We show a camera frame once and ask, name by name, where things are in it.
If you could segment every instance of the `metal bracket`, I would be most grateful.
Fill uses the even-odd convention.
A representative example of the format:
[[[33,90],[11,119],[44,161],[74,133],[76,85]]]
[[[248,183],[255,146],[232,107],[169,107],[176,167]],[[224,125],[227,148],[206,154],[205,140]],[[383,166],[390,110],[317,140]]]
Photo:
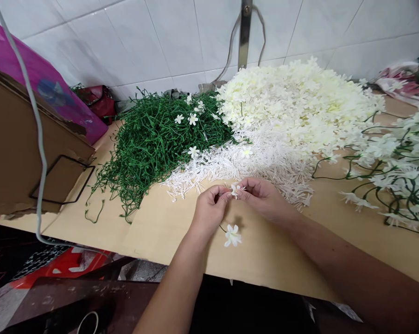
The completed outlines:
[[[239,58],[237,70],[247,67],[248,44],[250,40],[251,12],[253,11],[253,0],[242,0],[241,7],[241,28],[239,36]]]

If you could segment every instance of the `electric cord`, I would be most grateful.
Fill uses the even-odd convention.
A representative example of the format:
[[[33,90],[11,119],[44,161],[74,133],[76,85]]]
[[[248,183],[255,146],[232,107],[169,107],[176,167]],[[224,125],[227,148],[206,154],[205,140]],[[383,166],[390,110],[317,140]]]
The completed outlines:
[[[18,59],[21,71],[23,72],[25,87],[27,88],[27,92],[28,92],[29,98],[30,98],[30,103],[31,103],[32,109],[33,109],[33,114],[35,115],[35,121],[37,123],[38,150],[39,150],[39,154],[40,154],[40,157],[41,157],[41,165],[42,165],[41,181],[40,181],[40,184],[39,184],[38,199],[37,199],[37,230],[35,232],[35,234],[37,236],[37,239],[44,244],[48,244],[48,245],[52,245],[52,246],[69,246],[69,247],[77,247],[77,248],[80,248],[80,249],[85,250],[85,251],[93,251],[93,252],[96,252],[98,254],[104,255],[107,258],[112,260],[111,256],[109,256],[108,254],[103,253],[102,251],[96,250],[94,248],[90,248],[90,247],[86,247],[86,246],[79,246],[77,244],[69,243],[69,242],[59,243],[59,242],[48,241],[48,240],[44,239],[41,235],[41,215],[42,215],[42,204],[43,204],[43,192],[44,192],[44,184],[46,182],[46,173],[47,173],[47,159],[46,159],[46,156],[45,156],[45,153],[44,153],[44,145],[43,145],[43,125],[41,123],[41,118],[40,118],[39,112],[38,112],[37,101],[35,100],[35,95],[33,94],[32,85],[30,83],[30,79],[29,79],[29,75],[27,73],[26,66],[24,64],[23,58],[21,57],[21,54],[18,51],[18,48],[15,44],[15,41],[13,40],[13,37],[12,37],[10,31],[9,31],[9,28],[7,27],[7,24],[4,20],[4,17],[2,16],[1,10],[0,10],[0,23],[3,27],[3,29],[4,29],[4,32],[6,33],[7,40],[9,42],[11,48],[13,49],[13,52],[15,53],[16,58]]]
[[[259,17],[259,21],[262,24],[262,33],[264,35],[264,44],[262,45],[262,49],[260,51],[259,54],[259,60],[257,62],[257,65],[260,66],[260,61],[262,60],[262,55],[264,53],[264,49],[265,49],[265,43],[266,43],[266,37],[265,37],[265,21],[264,21],[264,17],[262,16],[262,14],[260,13],[259,8],[256,5],[253,5],[253,10],[255,10],[257,12],[257,16]],[[220,79],[220,77],[225,73],[226,69],[228,68],[228,64],[229,64],[229,59],[231,58],[231,47],[233,45],[233,37],[234,37],[234,31],[236,30],[236,26],[239,24],[239,22],[241,21],[241,15],[242,12],[239,13],[239,16],[237,17],[236,22],[234,23],[234,27],[233,30],[231,30],[231,36],[229,37],[229,46],[228,46],[228,58],[227,58],[227,63],[225,64],[225,67],[223,68],[222,72],[219,74],[219,76],[214,79],[211,83],[213,84],[214,82],[216,82],[217,80]]]

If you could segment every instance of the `plastic bag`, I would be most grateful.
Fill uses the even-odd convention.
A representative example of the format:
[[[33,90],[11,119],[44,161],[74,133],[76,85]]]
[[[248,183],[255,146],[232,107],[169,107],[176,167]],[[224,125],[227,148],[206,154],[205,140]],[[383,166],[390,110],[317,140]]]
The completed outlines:
[[[76,95],[60,73],[43,57],[13,37],[29,74],[32,88],[64,119],[86,128],[86,139],[95,143],[108,127]],[[0,71],[25,85],[18,60],[0,26]]]

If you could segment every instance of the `white tile wall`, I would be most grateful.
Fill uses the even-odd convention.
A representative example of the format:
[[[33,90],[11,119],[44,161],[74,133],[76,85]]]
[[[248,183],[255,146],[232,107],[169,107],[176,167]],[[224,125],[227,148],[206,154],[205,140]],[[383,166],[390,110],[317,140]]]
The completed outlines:
[[[265,20],[261,66],[312,55],[323,68],[371,79],[419,56],[419,0],[255,0]],[[15,36],[74,85],[105,84],[114,96],[136,86],[197,92],[225,66],[241,0],[0,0]],[[239,29],[223,80],[237,71]],[[248,66],[262,27],[252,16]]]

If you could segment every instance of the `table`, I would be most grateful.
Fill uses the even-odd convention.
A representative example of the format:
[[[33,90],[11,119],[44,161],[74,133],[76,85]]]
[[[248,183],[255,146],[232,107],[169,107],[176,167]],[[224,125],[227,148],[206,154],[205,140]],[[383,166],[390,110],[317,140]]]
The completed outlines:
[[[416,111],[416,108],[391,98],[386,101],[387,110],[397,115],[406,116]],[[378,121],[389,124],[393,119],[383,116]],[[112,125],[98,143],[95,163],[109,159],[108,151],[113,146],[109,135],[115,129]],[[330,176],[343,173],[340,163],[326,163],[325,166],[322,172]],[[89,184],[94,184],[95,180],[92,177]],[[382,216],[376,211],[364,208],[361,213],[356,213],[354,206],[341,202],[338,192],[349,192],[354,184],[358,184],[357,181],[314,180],[315,194],[303,214],[419,282],[419,235],[385,226]],[[197,193],[191,190],[185,200],[177,199],[173,203],[166,190],[159,184],[153,185],[140,210],[131,217],[132,225],[129,225],[119,217],[122,209],[118,198],[105,202],[98,223],[87,221],[84,218],[84,203],[90,192],[86,189],[78,203],[65,206],[58,215],[44,215],[43,234],[169,264],[191,222]],[[96,217],[100,210],[101,199],[109,197],[108,191],[94,193],[88,207],[91,217]],[[11,222],[1,221],[0,224],[34,231],[35,219],[35,215],[28,215]],[[217,231],[210,245],[207,274],[325,300],[341,300],[305,254],[276,226],[266,222],[245,203],[231,201],[223,224],[228,223],[240,227],[243,243],[237,248],[225,248],[225,236],[221,230]]]

